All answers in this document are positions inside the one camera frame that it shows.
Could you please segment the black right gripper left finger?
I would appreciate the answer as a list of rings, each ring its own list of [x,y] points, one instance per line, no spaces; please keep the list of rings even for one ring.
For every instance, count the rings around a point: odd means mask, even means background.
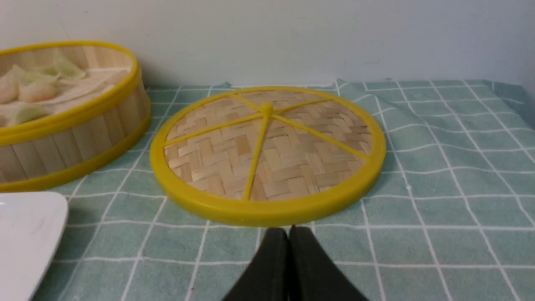
[[[288,237],[284,229],[270,227],[252,261],[224,301],[286,301]]]

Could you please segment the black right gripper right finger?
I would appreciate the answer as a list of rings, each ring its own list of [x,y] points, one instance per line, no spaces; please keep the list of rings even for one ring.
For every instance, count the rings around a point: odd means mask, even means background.
[[[289,231],[290,301],[366,301],[334,264],[309,227]]]

